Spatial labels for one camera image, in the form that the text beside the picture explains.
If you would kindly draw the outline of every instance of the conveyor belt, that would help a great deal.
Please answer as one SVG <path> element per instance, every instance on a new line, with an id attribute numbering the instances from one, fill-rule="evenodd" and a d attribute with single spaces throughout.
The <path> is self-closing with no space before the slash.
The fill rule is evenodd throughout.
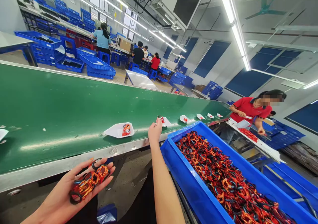
<path id="1" fill-rule="evenodd" d="M 198 113 L 220 113 L 224 118 L 230 113 L 223 102 L 3 63 L 0 126 L 9 133 L 0 145 L 0 174 L 144 139 L 159 115 L 172 124 L 163 128 L 166 133 L 185 126 L 180 115 L 193 123 Z M 135 135 L 122 139 L 102 135 L 121 122 L 131 122 Z"/>

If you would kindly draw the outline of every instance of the ceiling fan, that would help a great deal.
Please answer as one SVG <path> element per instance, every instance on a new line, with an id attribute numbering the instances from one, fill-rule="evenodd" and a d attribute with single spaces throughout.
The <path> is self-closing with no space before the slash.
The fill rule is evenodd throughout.
<path id="1" fill-rule="evenodd" d="M 264 15 L 264 14 L 273 14 L 273 15 L 284 15 L 286 14 L 287 12 L 285 11 L 278 11 L 278 10 L 270 10 L 269 7 L 271 6 L 272 2 L 274 0 L 272 0 L 269 4 L 267 4 L 267 0 L 262 0 L 262 4 L 261 4 L 261 10 L 256 13 L 256 14 L 253 14 L 247 18 L 245 18 L 246 20 L 247 19 L 251 19 L 253 17 L 256 17 L 258 15 Z"/>

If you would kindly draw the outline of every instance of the blue shirt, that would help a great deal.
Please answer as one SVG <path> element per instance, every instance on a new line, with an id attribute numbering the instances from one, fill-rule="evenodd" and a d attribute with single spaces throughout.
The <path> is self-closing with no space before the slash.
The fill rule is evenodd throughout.
<path id="1" fill-rule="evenodd" d="M 93 36 L 97 38 L 97 47 L 109 48 L 108 44 L 112 43 L 112 41 L 110 40 L 110 36 L 108 35 L 109 39 L 107 39 L 103 35 L 103 31 L 102 30 L 95 30 L 95 32 L 93 33 Z"/>

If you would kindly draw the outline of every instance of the hand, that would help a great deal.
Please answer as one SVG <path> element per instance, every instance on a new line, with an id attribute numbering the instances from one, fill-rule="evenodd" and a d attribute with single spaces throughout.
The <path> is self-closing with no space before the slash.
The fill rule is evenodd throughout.
<path id="1" fill-rule="evenodd" d="M 148 130 L 149 141 L 159 142 L 159 138 L 162 131 L 162 122 L 159 118 L 157 118 L 157 124 L 154 122 L 151 124 Z"/>
<path id="2" fill-rule="evenodd" d="M 240 116 L 240 117 L 246 117 L 246 114 L 243 112 L 243 111 L 239 111 L 238 110 L 238 115 Z"/>
<path id="3" fill-rule="evenodd" d="M 86 199 L 76 205 L 70 203 L 70 190 L 72 189 L 73 182 L 79 179 L 83 174 L 93 171 L 92 167 L 77 175 L 82 169 L 86 168 L 93 161 L 93 158 L 85 161 L 67 174 L 65 174 L 57 185 L 53 188 L 47 198 L 44 200 L 42 205 L 22 224 L 29 223 L 66 223 L 76 213 L 78 213 L 95 195 L 102 191 L 113 179 L 111 176 L 115 170 L 113 163 L 109 163 L 107 168 L 110 170 L 110 174 L 106 180 L 97 185 L 95 189 L 89 193 Z M 107 161 L 107 158 L 103 158 L 96 162 L 95 166 L 99 166 Z"/>
<path id="4" fill-rule="evenodd" d="M 259 133 L 260 135 L 265 135 L 265 134 L 266 134 L 266 132 L 265 132 L 265 130 L 264 130 L 263 127 L 261 127 L 261 128 L 258 129 L 258 133 Z"/>

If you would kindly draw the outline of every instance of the ponytail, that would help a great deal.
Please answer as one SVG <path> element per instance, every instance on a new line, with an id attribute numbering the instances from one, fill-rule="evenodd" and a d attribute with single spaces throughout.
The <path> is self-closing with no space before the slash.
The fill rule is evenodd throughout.
<path id="1" fill-rule="evenodd" d="M 103 30 L 103 36 L 109 39 L 108 32 L 107 32 L 107 24 L 101 23 L 100 28 Z"/>

